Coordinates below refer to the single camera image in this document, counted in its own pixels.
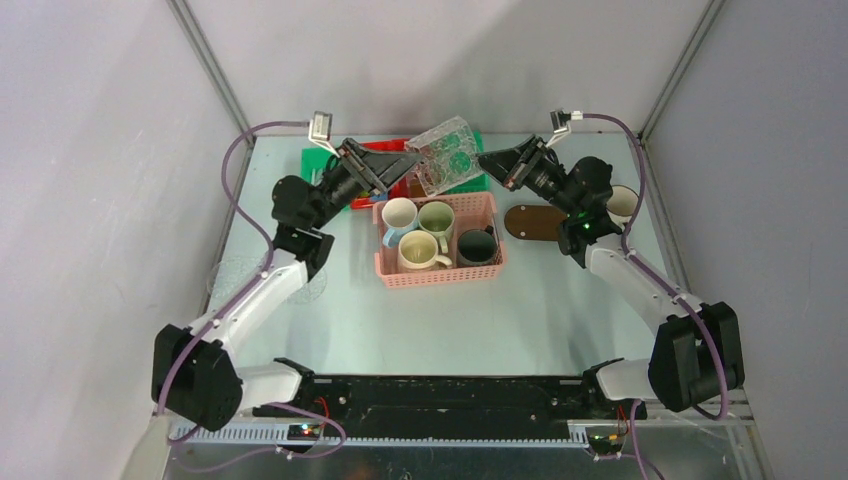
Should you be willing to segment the clear textured toothbrush holder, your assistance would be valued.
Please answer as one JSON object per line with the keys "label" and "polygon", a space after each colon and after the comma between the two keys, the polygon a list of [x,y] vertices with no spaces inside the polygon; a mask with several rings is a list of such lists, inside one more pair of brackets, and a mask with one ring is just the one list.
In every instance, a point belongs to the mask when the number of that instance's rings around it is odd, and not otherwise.
{"label": "clear textured toothbrush holder", "polygon": [[424,194],[433,197],[483,174],[478,146],[469,123],[454,116],[405,142],[405,150],[421,156],[413,169]]}

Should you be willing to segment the white mug blue handle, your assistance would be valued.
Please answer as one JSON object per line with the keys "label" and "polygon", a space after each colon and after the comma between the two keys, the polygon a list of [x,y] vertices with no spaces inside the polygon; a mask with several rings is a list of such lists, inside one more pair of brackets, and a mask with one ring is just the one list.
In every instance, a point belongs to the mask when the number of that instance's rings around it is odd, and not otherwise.
{"label": "white mug blue handle", "polygon": [[418,214],[418,207],[408,198],[389,200],[381,212],[381,219],[386,227],[382,245],[395,248],[405,234],[416,230],[419,227]]}

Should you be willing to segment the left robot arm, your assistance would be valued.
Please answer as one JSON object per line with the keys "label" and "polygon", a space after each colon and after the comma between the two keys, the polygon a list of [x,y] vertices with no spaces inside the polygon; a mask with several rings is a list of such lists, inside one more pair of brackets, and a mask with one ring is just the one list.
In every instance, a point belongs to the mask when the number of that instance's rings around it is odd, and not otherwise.
{"label": "left robot arm", "polygon": [[151,397],[159,414],[170,410],[218,431],[237,413],[278,403],[304,416],[315,388],[292,363],[272,360],[238,367],[238,349],[327,262],[334,238],[322,232],[362,192],[384,193],[406,177],[422,155],[379,151],[347,138],[317,184],[297,175],[278,180],[271,193],[276,232],[261,235],[268,251],[252,275],[216,310],[186,327],[166,325],[154,341]]}

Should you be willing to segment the white mug dark rim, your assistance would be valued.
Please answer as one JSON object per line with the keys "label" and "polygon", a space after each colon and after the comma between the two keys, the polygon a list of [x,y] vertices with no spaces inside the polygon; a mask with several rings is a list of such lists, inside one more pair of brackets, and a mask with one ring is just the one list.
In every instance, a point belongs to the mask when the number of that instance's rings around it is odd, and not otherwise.
{"label": "white mug dark rim", "polygon": [[612,222],[623,230],[632,220],[639,194],[625,185],[612,185],[612,195],[607,201],[606,211]]}

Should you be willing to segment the light green mug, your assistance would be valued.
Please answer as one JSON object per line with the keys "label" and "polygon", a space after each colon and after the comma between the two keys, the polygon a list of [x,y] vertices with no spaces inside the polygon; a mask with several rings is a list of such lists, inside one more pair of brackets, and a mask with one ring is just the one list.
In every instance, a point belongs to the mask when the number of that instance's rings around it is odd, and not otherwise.
{"label": "light green mug", "polygon": [[439,245],[440,252],[448,255],[455,227],[455,212],[447,203],[432,201],[424,204],[418,211],[419,227],[430,233]]}

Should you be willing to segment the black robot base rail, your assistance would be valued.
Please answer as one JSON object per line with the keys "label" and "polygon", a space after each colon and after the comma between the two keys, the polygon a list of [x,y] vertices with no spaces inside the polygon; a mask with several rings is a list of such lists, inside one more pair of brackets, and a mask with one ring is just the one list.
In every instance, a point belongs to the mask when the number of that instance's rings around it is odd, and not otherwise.
{"label": "black robot base rail", "polygon": [[589,369],[581,376],[318,374],[297,366],[292,405],[326,413],[350,438],[376,441],[566,440],[570,422],[646,418],[632,400],[610,400]]}

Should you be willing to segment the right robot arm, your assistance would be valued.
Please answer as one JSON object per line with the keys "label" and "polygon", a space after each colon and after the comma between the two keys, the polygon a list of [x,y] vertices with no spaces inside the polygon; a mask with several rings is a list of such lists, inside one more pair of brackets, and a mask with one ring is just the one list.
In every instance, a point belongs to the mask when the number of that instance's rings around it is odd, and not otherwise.
{"label": "right robot arm", "polygon": [[608,213],[612,166],[593,156],[567,170],[537,135],[478,156],[480,168],[504,188],[529,188],[565,214],[556,228],[561,253],[603,279],[640,315],[654,336],[649,358],[611,360],[588,370],[585,411],[606,418],[622,400],[657,400],[667,409],[699,410],[717,398],[726,415],[730,391],[743,386],[744,362],[736,312],[707,304],[658,273],[627,246]]}

